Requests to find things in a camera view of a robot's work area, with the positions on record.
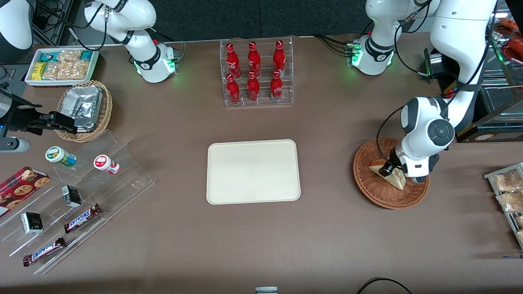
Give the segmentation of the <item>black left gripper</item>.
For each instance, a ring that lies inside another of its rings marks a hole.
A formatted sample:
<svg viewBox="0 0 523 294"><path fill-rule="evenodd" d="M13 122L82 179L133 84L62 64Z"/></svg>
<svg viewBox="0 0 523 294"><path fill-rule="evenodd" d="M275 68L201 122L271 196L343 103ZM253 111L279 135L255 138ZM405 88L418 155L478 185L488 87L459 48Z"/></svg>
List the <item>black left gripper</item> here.
<svg viewBox="0 0 523 294"><path fill-rule="evenodd" d="M388 177L393 174L396 166L405 166L404 160L404 149L403 147L395 147L390 152L390 162L385 162L383 167L380 168L380 175L382 177Z"/></svg>

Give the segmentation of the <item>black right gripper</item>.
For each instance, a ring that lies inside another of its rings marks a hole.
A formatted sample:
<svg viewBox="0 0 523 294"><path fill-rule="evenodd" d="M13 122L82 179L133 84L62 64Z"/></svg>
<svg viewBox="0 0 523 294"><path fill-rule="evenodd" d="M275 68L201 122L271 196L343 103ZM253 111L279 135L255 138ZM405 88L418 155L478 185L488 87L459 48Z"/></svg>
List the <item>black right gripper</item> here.
<svg viewBox="0 0 523 294"><path fill-rule="evenodd" d="M72 117L57 111L51 111L46 115L41 114L36 110L42 107L41 104L28 102L13 94L8 87L8 82L1 83L2 138L5 138L9 131L29 132L41 136L44 129L77 134L77 126Z"/></svg>

